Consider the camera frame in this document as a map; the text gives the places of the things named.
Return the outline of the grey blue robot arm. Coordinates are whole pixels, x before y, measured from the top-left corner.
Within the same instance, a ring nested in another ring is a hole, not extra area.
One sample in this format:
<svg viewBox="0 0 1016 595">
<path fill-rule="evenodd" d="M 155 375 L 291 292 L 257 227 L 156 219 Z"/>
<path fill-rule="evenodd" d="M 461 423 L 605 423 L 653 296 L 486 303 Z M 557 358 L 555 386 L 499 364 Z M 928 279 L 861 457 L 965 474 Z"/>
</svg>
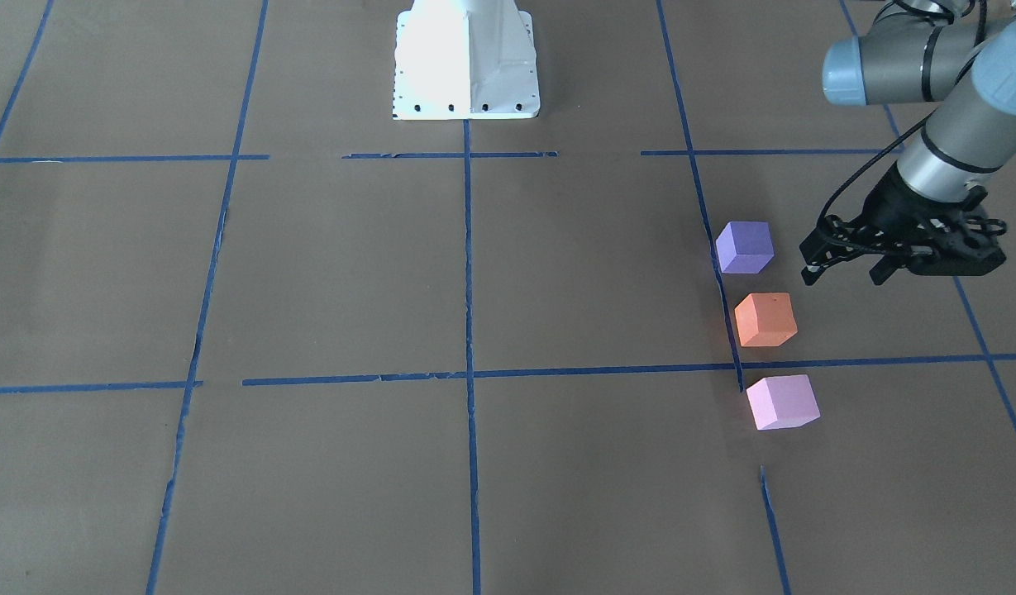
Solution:
<svg viewBox="0 0 1016 595">
<path fill-rule="evenodd" d="M 890 143 L 902 154 L 854 219 L 821 208 L 799 245 L 802 279 L 878 257 L 871 282 L 983 276 L 1005 263 L 1003 220 L 983 208 L 988 181 L 1016 155 L 1016 1 L 991 21 L 985 1 L 889 1 L 870 30 L 830 46 L 823 93 L 835 105 L 932 104 Z"/>
</svg>

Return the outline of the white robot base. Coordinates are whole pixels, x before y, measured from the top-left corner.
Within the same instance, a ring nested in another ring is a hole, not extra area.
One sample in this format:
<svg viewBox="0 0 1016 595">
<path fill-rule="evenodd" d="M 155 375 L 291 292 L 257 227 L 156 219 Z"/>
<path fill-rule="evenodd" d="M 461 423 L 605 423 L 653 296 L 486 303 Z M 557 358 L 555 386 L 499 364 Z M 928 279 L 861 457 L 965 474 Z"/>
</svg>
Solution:
<svg viewBox="0 0 1016 595">
<path fill-rule="evenodd" d="M 541 113 L 530 12 L 514 1 L 414 1 L 395 23 L 395 121 L 516 120 Z"/>
</svg>

